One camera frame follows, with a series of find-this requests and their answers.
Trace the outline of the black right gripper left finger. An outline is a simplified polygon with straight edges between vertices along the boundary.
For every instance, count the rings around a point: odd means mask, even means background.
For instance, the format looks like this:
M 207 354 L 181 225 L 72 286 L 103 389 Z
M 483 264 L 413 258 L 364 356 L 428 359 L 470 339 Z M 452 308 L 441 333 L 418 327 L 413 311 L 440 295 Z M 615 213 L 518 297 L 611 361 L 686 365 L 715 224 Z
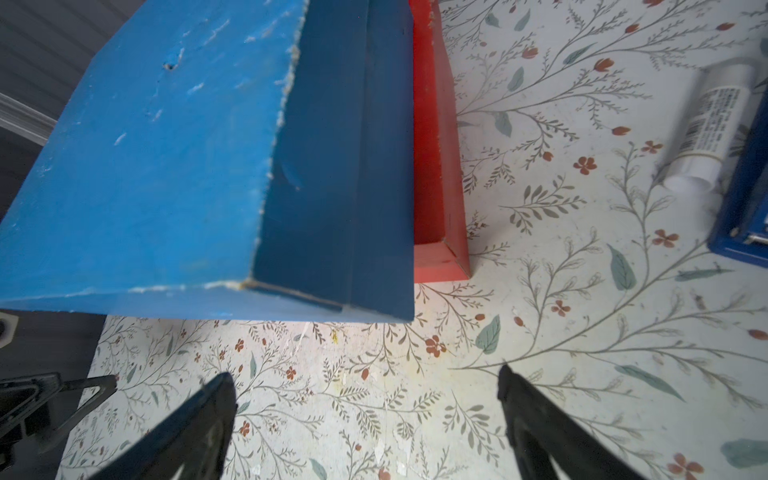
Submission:
M 220 479 L 237 411 L 230 373 L 218 374 L 94 479 Z

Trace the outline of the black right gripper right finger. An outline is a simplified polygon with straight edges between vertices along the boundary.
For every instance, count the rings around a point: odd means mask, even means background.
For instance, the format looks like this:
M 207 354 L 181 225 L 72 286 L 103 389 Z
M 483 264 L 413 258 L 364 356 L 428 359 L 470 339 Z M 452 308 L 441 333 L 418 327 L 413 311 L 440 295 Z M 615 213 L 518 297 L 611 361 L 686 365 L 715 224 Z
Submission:
M 577 425 L 536 387 L 504 364 L 497 398 L 523 479 L 639 479 L 629 465 Z

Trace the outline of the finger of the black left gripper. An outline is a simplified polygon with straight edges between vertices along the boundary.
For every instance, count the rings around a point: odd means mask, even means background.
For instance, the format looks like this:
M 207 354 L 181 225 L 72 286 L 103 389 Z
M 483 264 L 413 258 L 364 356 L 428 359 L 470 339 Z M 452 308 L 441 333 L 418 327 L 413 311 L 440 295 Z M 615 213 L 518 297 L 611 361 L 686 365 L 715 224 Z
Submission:
M 58 373 L 1 381 L 1 443 L 34 438 L 45 444 L 53 429 L 48 403 L 62 387 Z
M 46 453 L 53 450 L 61 441 L 65 440 L 69 432 L 88 414 L 102 405 L 117 391 L 117 378 L 115 375 L 105 375 L 76 380 L 63 381 L 60 374 L 50 374 L 52 386 L 46 390 L 43 411 L 48 415 L 47 424 L 38 433 L 38 452 Z M 65 393 L 82 392 L 89 388 L 96 388 L 86 401 L 84 401 L 71 415 L 58 424 L 52 420 L 52 407 L 58 397 Z

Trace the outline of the red shoebox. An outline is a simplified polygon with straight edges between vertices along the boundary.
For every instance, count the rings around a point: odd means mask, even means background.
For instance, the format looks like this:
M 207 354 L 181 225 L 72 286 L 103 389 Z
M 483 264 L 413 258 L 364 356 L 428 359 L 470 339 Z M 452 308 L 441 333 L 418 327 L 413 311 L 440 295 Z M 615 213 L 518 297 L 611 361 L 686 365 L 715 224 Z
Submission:
M 409 3 L 413 25 L 414 282 L 471 277 L 454 79 L 436 1 Z

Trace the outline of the blue shoebox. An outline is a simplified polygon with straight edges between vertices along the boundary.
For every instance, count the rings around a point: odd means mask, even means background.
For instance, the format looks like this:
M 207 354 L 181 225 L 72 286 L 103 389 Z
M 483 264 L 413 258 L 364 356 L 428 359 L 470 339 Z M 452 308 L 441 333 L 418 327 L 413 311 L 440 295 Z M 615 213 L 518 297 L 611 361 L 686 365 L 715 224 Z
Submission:
M 405 1 L 148 1 L 1 224 L 1 304 L 147 318 L 414 317 Z

